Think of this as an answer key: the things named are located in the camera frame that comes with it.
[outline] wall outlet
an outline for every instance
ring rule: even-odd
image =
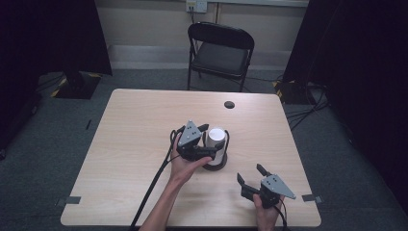
[[[186,1],[186,12],[189,13],[191,10],[193,10],[195,13],[206,13],[207,12],[207,2],[187,0]]]

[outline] forearm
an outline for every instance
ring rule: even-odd
[[[140,227],[140,231],[166,230],[168,217],[180,189],[181,186],[179,184],[172,181],[167,183],[155,207]]]

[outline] light wood tabletop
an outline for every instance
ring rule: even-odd
[[[235,108],[224,107],[225,101]],[[274,94],[179,90],[115,90],[96,130],[89,152],[66,204],[63,225],[131,224],[170,146],[170,132],[205,123],[228,130],[228,162],[219,171],[198,169],[180,191],[168,226],[254,227],[253,202],[241,197],[237,173],[259,189],[261,164],[276,173],[294,192],[285,199],[288,226],[320,225],[288,121]],[[141,225],[168,180],[168,165],[150,195],[137,225]],[[281,218],[277,225],[282,225]]]

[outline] carpeted floor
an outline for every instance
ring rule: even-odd
[[[271,82],[282,73],[251,70],[245,91],[274,93]],[[58,76],[50,73],[41,81]],[[64,227],[60,223],[64,207],[56,203],[69,196],[113,90],[184,90],[186,82],[186,69],[129,69],[104,76],[91,100],[52,98],[49,95],[56,85],[42,90],[37,113],[0,162],[0,230],[127,230]],[[193,78],[192,85],[215,91],[236,91],[239,87],[211,76]],[[318,90],[313,94],[319,97]],[[284,105],[287,116],[311,108]],[[296,118],[289,119],[291,126],[298,122],[293,121]],[[291,230],[408,230],[408,218],[394,196],[375,168],[350,145],[344,125],[329,107],[301,121],[293,129],[293,137],[312,191],[324,202],[318,205],[320,227]]]

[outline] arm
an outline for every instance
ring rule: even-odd
[[[275,223],[278,220],[278,211],[273,207],[264,209],[262,207],[261,197],[258,194],[254,193],[253,198],[256,209],[256,223],[258,225],[258,231],[273,231],[275,228]],[[279,210],[281,209],[284,198],[285,196],[282,195],[281,200],[276,205],[276,208]]]
[[[170,216],[177,194],[183,185],[190,180],[197,168],[206,165],[212,160],[211,157],[206,157],[196,162],[189,162],[181,157],[177,157],[179,154],[176,151],[176,143],[179,138],[180,136],[176,138],[170,156],[170,158],[175,158],[171,161],[170,178],[153,210],[140,227],[140,231],[166,230],[168,217]]]

